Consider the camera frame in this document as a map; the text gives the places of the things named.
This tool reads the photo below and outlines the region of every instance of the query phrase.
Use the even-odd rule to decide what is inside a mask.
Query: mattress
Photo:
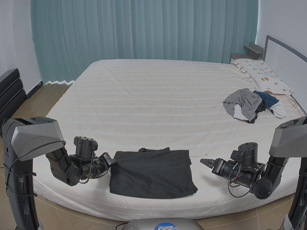
[[[203,218],[248,210],[295,192],[300,159],[290,159],[282,180],[266,200],[253,194],[232,197],[227,180],[211,173],[201,158],[228,160],[245,142],[259,144],[258,161],[266,163],[274,129],[302,117],[294,100],[282,101],[287,117],[261,112],[254,124],[233,119],[222,101],[242,88],[255,90],[232,64],[117,59],[92,63],[47,115],[57,119],[69,154],[73,139],[98,142],[96,155],[139,148],[189,149],[193,182],[198,191],[178,199],[144,199],[111,194],[110,172],[87,184],[70,187],[54,178],[45,156],[34,159],[34,189],[43,197],[83,213],[114,220],[158,217]],[[232,189],[242,195],[248,189]]]

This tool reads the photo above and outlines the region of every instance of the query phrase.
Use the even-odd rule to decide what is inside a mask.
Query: black garment
[[[197,192],[189,150],[117,151],[110,193],[140,198],[179,198]]]
[[[247,122],[250,123],[250,124],[255,123],[255,120],[258,118],[257,113],[260,113],[260,112],[265,111],[265,110],[266,110],[266,103],[264,102],[264,100],[262,100],[262,102],[259,104],[259,106],[257,107],[257,109],[255,111],[255,113],[256,113],[255,117],[251,121],[247,120]]]

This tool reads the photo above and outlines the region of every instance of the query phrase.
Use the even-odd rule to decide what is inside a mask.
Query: teal curtain
[[[255,42],[258,0],[31,0],[43,82],[67,82],[100,59],[229,63]]]

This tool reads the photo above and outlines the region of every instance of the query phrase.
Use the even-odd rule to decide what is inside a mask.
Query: tile floor
[[[47,84],[40,88],[14,113],[13,117],[46,116],[69,87],[66,84]],[[3,163],[3,144],[0,139],[0,166]],[[207,230],[265,230],[279,229],[289,211],[293,195],[244,212],[196,220]],[[114,230],[120,221],[83,214],[55,204],[42,196],[35,199],[38,219],[44,230]],[[15,221],[5,193],[4,171],[0,169],[0,230],[15,229]]]

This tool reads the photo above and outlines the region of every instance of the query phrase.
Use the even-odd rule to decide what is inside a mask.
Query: white headboard
[[[292,97],[307,112],[307,57],[267,36],[263,60],[293,91]]]

